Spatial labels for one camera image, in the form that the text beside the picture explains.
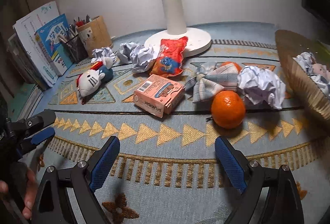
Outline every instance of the sticker on pen holder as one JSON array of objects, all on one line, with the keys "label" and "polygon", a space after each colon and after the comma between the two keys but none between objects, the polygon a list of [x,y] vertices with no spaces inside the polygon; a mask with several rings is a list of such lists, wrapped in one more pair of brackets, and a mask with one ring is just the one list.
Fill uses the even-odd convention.
[{"label": "sticker on pen holder", "polygon": [[82,31],[79,32],[79,37],[80,39],[82,40],[82,42],[86,45],[88,39],[93,39],[93,31],[92,31],[92,28],[89,27],[89,28],[86,28]]}]

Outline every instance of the metal bolt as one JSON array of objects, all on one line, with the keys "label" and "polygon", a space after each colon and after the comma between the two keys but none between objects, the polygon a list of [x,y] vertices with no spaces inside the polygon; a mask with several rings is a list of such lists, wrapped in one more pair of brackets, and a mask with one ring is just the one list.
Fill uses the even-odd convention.
[{"label": "metal bolt", "polygon": [[48,168],[47,168],[47,172],[48,173],[51,173],[51,172],[53,172],[54,171],[54,167],[53,166],[49,166]]},{"label": "metal bolt", "polygon": [[258,162],[257,161],[250,161],[250,166],[257,167],[258,166]]},{"label": "metal bolt", "polygon": [[282,169],[284,171],[290,171],[290,167],[288,165],[282,165]]},{"label": "metal bolt", "polygon": [[80,161],[79,163],[78,163],[78,167],[79,168],[83,168],[83,167],[85,167],[86,166],[86,162],[85,161]]}]

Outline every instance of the plaid cloth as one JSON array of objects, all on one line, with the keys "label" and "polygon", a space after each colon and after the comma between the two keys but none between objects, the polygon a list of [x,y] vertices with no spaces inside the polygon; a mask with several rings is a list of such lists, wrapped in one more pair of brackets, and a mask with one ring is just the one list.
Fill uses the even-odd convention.
[{"label": "plaid cloth", "polygon": [[193,88],[193,103],[212,99],[222,90],[236,91],[238,71],[229,63],[217,67],[215,62],[203,63],[187,78],[185,89]]}]

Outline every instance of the orange fruit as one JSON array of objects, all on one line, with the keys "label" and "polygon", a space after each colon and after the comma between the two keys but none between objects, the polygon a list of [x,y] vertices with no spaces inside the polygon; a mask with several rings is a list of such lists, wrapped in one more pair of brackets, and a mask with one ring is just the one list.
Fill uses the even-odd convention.
[{"label": "orange fruit", "polygon": [[227,62],[222,63],[220,67],[222,67],[224,65],[227,65],[229,63],[233,63],[235,65],[235,67],[237,68],[238,72],[240,72],[242,70],[242,68],[240,67],[240,65],[238,65],[236,62],[231,62],[231,61],[227,61]]},{"label": "orange fruit", "polygon": [[231,129],[240,125],[245,116],[245,105],[234,91],[216,94],[211,106],[211,114],[217,125]]}]

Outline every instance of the barcode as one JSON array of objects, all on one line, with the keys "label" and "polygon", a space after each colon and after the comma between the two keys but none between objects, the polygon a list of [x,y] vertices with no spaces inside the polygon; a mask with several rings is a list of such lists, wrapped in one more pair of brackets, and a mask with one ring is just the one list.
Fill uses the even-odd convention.
[{"label": "barcode", "polygon": [[152,82],[145,81],[145,83],[142,86],[140,86],[140,88],[138,90],[141,91],[141,92],[144,92],[144,90],[146,90],[148,88],[148,86],[151,85],[151,84],[152,84]]}]

